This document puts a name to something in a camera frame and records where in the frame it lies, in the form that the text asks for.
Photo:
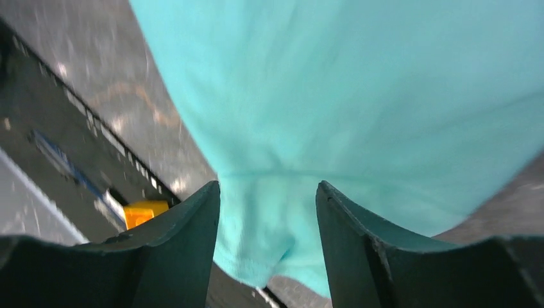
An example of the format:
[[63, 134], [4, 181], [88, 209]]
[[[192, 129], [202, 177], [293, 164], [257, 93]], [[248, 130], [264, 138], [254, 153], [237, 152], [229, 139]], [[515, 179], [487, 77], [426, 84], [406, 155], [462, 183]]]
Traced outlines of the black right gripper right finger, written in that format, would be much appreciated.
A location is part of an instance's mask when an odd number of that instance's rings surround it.
[[334, 307], [542, 307], [543, 238], [456, 245], [406, 230], [328, 182], [316, 210]]

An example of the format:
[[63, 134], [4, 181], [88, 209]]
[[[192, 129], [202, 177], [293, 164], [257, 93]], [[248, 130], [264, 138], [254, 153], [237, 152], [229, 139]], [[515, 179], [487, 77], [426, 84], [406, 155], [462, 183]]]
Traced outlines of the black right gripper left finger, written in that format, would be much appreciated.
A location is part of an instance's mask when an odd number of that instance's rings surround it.
[[211, 181], [103, 243], [1, 238], [2, 307], [204, 307], [219, 218]]

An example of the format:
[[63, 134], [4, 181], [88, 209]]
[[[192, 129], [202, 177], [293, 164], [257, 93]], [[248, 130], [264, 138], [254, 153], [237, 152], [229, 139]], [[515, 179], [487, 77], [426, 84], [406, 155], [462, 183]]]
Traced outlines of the mint green garment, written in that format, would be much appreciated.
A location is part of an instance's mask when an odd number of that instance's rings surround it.
[[543, 149], [542, 1], [132, 1], [216, 173], [214, 262], [329, 296], [325, 180], [425, 236]]

